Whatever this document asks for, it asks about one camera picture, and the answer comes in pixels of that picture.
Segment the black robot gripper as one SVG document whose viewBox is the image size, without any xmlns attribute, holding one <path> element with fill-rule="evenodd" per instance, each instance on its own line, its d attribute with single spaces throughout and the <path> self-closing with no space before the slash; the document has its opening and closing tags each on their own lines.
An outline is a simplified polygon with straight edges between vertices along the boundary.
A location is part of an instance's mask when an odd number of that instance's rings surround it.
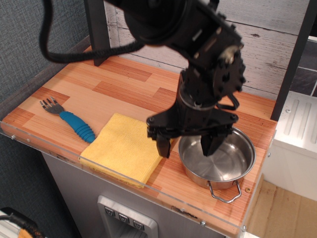
<svg viewBox="0 0 317 238">
<path fill-rule="evenodd" d="M 180 98 L 166 111 L 147 118 L 147 136 L 156 140 L 158 154 L 169 158 L 171 138 L 201 135 L 204 156 L 210 156 L 232 133 L 238 116 L 227 110 L 236 110 L 238 100 L 231 94 L 232 106 L 217 103 L 209 108 L 190 107 Z"/>
</svg>

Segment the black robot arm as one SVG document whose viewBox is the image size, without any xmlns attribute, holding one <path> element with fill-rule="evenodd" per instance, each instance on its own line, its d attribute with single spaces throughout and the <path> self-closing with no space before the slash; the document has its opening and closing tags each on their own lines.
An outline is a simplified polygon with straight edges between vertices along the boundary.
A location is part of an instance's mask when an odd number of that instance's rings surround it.
<svg viewBox="0 0 317 238">
<path fill-rule="evenodd" d="M 216 12 L 218 1 L 114 0 L 132 36 L 141 44 L 166 46 L 188 60 L 176 99 L 147 119 L 148 137 L 169 157 L 171 139 L 199 135 L 203 154 L 213 154 L 232 132 L 239 104 L 234 92 L 245 83 L 243 43 L 235 27 Z"/>
</svg>

